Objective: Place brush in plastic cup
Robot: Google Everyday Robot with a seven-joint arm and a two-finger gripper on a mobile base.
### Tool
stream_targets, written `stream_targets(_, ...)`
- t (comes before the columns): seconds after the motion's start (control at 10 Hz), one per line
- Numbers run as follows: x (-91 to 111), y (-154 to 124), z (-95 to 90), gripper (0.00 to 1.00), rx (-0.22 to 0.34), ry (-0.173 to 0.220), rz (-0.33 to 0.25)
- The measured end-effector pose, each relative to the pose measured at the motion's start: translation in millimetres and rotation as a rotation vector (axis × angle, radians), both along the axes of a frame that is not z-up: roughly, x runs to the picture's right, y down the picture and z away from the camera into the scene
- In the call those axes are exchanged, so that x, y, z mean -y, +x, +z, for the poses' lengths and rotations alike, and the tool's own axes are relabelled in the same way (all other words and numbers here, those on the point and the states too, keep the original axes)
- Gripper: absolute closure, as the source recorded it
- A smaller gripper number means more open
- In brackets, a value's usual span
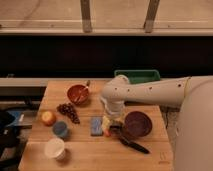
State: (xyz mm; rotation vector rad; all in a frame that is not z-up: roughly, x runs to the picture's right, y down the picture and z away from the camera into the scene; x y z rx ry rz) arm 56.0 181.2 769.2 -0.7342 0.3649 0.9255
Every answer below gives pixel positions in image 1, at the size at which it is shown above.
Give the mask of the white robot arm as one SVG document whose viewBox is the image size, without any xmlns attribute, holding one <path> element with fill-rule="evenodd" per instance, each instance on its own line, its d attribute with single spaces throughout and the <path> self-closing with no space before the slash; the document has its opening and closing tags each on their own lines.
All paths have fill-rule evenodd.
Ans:
<svg viewBox="0 0 213 171">
<path fill-rule="evenodd" d="M 118 75 L 101 100 L 111 116 L 121 114 L 125 101 L 179 108 L 173 171 L 213 171 L 213 76 L 131 84 Z"/>
</svg>

